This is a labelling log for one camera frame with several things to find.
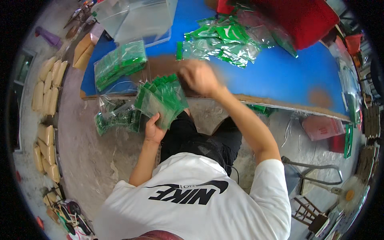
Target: clear plastic bag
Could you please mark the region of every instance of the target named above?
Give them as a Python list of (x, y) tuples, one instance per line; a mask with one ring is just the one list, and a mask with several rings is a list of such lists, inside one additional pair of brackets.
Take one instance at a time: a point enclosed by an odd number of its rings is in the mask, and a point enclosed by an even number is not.
[(147, 56), (142, 40), (122, 44), (95, 62), (96, 90), (101, 92), (121, 76), (142, 70), (146, 62)]
[(131, 102), (127, 102), (116, 109), (114, 107), (117, 105), (111, 104), (109, 107), (113, 110), (105, 114), (99, 112), (94, 117), (96, 130), (100, 136), (111, 127), (125, 127), (131, 132), (139, 132), (141, 112), (135, 109)]
[(275, 40), (265, 25), (248, 28), (246, 32), (261, 48), (273, 48), (276, 46)]

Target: brown stain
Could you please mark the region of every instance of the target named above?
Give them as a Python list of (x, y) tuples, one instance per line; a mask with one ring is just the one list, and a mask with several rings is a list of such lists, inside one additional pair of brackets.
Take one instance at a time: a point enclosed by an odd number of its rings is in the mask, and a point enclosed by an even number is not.
[(312, 88), (308, 92), (308, 100), (316, 107), (329, 109), (333, 106), (333, 102), (329, 93), (320, 87)]

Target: stack of bags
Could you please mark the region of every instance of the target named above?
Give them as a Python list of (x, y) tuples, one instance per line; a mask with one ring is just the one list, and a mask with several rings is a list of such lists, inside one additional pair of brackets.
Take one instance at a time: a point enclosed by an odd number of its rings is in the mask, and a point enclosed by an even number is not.
[(43, 63), (33, 92), (32, 110), (44, 116), (56, 113), (59, 87), (67, 64), (67, 61), (61, 62), (55, 56)]
[(261, 51), (235, 16), (206, 18), (199, 20), (198, 24), (199, 29), (186, 33), (185, 41), (178, 43), (177, 60), (209, 60), (210, 56), (215, 56), (245, 68), (248, 62), (254, 63)]
[(33, 145), (33, 158), (37, 170), (47, 174), (50, 179), (58, 183), (60, 181), (59, 168), (56, 165), (56, 152), (53, 145), (53, 126), (39, 124), (37, 144)]
[(144, 42), (123, 44), (95, 62), (95, 85), (98, 91), (106, 89), (122, 75), (142, 70), (147, 62)]
[(149, 118), (160, 113), (156, 125), (167, 130), (188, 103), (176, 74), (172, 74), (140, 85), (134, 106)]
[(108, 128), (125, 127), (130, 132), (139, 132), (141, 112), (131, 106), (122, 106), (114, 114), (104, 117), (99, 112), (94, 117), (97, 133), (102, 136)]

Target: beige sack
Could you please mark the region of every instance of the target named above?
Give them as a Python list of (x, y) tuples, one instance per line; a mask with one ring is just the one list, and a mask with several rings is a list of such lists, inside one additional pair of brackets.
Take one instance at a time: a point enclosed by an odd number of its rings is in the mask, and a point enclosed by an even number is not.
[(54, 87), (60, 87), (61, 81), (63, 80), (65, 69), (67, 68), (68, 61), (64, 61), (60, 65), (59, 72), (57, 73), (57, 77), (53, 80), (52, 85)]
[(49, 171), (49, 168), (51, 167), (51, 165), (50, 165), (49, 162), (45, 159), (44, 156), (41, 156), (41, 163), (43, 164), (44, 172)]
[(53, 164), (47, 171), (48, 176), (56, 183), (60, 182), (59, 167)]
[(37, 136), (47, 146), (51, 146), (53, 144), (53, 126), (45, 126), (44, 124), (39, 124), (37, 127)]
[(48, 115), (48, 110), (49, 110), (49, 103), (51, 102), (51, 96), (52, 96), (52, 90), (49, 89), (46, 94), (44, 94), (43, 97), (43, 108), (41, 110), (41, 113), (46, 116)]
[(45, 81), (44, 81), (43, 93), (46, 94), (48, 92), (48, 90), (51, 89), (51, 86), (52, 86), (52, 72), (49, 71), (47, 74), (47, 77), (45, 78)]
[[(53, 147), (53, 145), (51, 146), (47, 146), (45, 145), (45, 143), (43, 142), (43, 140), (41, 140), (40, 138), (37, 138), (37, 143), (40, 147), (40, 151), (41, 153), (43, 154), (44, 156), (44, 159), (50, 164), (50, 165), (53, 165), (56, 163), (55, 161), (55, 149)], [(42, 160), (43, 162), (43, 168), (44, 168), (44, 171), (47, 171), (46, 170), (46, 167), (44, 166), (44, 160)]]
[(43, 163), (41, 162), (40, 147), (36, 143), (33, 145), (33, 159), (35, 160), (37, 170), (41, 173), (45, 173)]
[(47, 77), (48, 72), (53, 67), (53, 64), (56, 62), (57, 57), (53, 56), (51, 57), (45, 64), (42, 65), (39, 78), (41, 81), (45, 81), (45, 78)]
[(36, 86), (35, 90), (33, 91), (33, 98), (32, 98), (32, 110), (36, 112), (40, 112), (43, 108), (43, 91), (44, 91), (44, 83), (42, 81), (39, 81)]
[(57, 60), (57, 61), (53, 64), (53, 68), (52, 68), (52, 80), (54, 80), (54, 79), (57, 77), (57, 74), (59, 73), (60, 66), (61, 66), (61, 59)]
[(48, 115), (53, 116), (56, 113), (58, 96), (59, 96), (59, 89), (52, 88), (51, 101), (49, 103), (49, 108), (48, 108)]

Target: chair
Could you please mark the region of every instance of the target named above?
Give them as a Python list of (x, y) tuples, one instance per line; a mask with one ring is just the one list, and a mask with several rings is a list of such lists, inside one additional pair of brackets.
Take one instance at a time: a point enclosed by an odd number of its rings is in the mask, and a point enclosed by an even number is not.
[(298, 198), (294, 198), (300, 204), (296, 213), (292, 217), (308, 226), (308, 230), (318, 237), (329, 224), (329, 218), (321, 212), (308, 198), (303, 197), (307, 203), (303, 203)]

